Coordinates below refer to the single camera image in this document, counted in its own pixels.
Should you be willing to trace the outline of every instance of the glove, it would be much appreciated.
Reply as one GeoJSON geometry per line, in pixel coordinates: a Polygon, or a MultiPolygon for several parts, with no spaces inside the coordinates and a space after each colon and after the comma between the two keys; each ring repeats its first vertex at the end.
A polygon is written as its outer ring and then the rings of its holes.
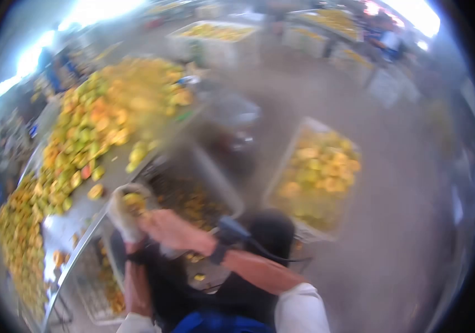
{"type": "Polygon", "coordinates": [[[122,185],[112,192],[106,213],[121,233],[125,243],[138,243],[145,238],[146,234],[138,227],[136,218],[123,203],[123,196],[128,193],[137,193],[145,199],[152,196],[152,193],[143,185],[136,183],[122,185]]]}

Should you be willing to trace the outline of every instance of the factory floor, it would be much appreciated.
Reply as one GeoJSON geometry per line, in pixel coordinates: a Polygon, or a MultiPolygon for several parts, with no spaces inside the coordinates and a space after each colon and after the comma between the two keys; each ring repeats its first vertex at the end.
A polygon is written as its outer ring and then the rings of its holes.
{"type": "MultiPolygon", "coordinates": [[[[139,28],[122,38],[115,56],[166,56],[165,36],[194,21],[139,28]]],[[[116,42],[112,35],[106,36],[108,44],[116,42]]],[[[212,73],[263,112],[255,138],[257,169],[235,182],[243,200],[248,207],[261,207],[261,196],[303,116],[358,143],[362,172],[339,238],[305,244],[296,255],[314,257],[304,276],[323,298],[332,332],[422,331],[446,277],[453,219],[449,180],[435,160],[421,104],[401,99],[386,109],[327,59],[283,46],[268,31],[261,34],[260,53],[259,65],[212,73]]],[[[53,326],[53,332],[117,329],[92,324],[71,283],[62,295],[73,322],[53,326]]]]}

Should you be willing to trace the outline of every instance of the cable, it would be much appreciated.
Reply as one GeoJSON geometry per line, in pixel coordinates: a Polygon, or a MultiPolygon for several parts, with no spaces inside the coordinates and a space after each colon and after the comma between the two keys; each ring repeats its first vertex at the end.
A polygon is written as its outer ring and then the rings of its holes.
{"type": "Polygon", "coordinates": [[[313,259],[313,257],[308,257],[308,258],[303,258],[303,259],[285,259],[285,258],[281,258],[281,257],[275,256],[274,254],[271,254],[269,251],[267,251],[263,246],[261,246],[260,243],[258,243],[258,241],[256,241],[256,239],[248,238],[247,241],[249,243],[251,243],[252,245],[254,245],[256,247],[256,249],[260,250],[261,253],[263,253],[267,258],[269,258],[271,260],[284,261],[284,262],[287,262],[287,263],[302,263],[302,262],[310,262],[313,259]]]}

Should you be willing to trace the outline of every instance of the bright window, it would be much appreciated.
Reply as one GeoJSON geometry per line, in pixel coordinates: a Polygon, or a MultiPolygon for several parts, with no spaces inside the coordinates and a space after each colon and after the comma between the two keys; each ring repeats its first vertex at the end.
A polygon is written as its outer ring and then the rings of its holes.
{"type": "Polygon", "coordinates": [[[427,37],[438,33],[440,19],[424,0],[382,0],[427,37]]]}
{"type": "Polygon", "coordinates": [[[0,83],[0,97],[5,94],[10,88],[12,88],[14,85],[18,84],[21,81],[20,76],[14,76],[10,77],[7,80],[4,80],[3,82],[0,83]]]}
{"type": "Polygon", "coordinates": [[[79,0],[71,14],[60,23],[58,30],[67,30],[71,23],[78,23],[84,28],[98,21],[112,19],[132,11],[144,2],[144,0],[79,0]]]}

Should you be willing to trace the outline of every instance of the mango pile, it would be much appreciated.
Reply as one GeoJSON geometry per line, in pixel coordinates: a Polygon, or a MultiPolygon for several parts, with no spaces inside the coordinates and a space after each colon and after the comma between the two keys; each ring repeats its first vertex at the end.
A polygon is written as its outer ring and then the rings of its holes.
{"type": "Polygon", "coordinates": [[[337,132],[303,130],[274,204],[315,229],[334,229],[341,201],[361,168],[359,160],[351,141],[337,132]]]}
{"type": "Polygon", "coordinates": [[[0,245],[16,291],[35,318],[41,320],[48,303],[43,281],[43,211],[33,188],[37,179],[29,174],[21,180],[0,209],[0,245]]]}
{"type": "Polygon", "coordinates": [[[357,29],[354,22],[346,13],[341,10],[320,9],[317,10],[319,15],[310,15],[309,13],[301,14],[307,20],[312,20],[325,25],[333,30],[337,30],[351,38],[358,37],[357,29]]]}
{"type": "Polygon", "coordinates": [[[231,26],[217,26],[204,23],[193,26],[190,30],[182,32],[181,36],[238,41],[252,30],[252,28],[234,28],[231,26]]]}
{"type": "Polygon", "coordinates": [[[304,36],[308,36],[308,37],[311,37],[311,38],[314,38],[314,39],[318,39],[320,41],[324,39],[323,36],[318,35],[314,32],[311,32],[307,29],[304,29],[304,28],[293,28],[293,30],[300,33],[300,34],[303,34],[304,36]]]}
{"type": "MultiPolygon", "coordinates": [[[[25,176],[0,210],[0,244],[16,290],[36,318],[48,302],[43,282],[44,251],[41,223],[73,205],[70,194],[105,173],[98,158],[110,146],[122,145],[134,132],[142,138],[130,154],[127,171],[134,170],[160,142],[162,134],[193,102],[192,93],[177,83],[182,66],[162,59],[127,58],[93,73],[62,99],[61,113],[43,149],[38,175],[25,176]]],[[[103,194],[96,184],[87,194],[103,194]]]]}

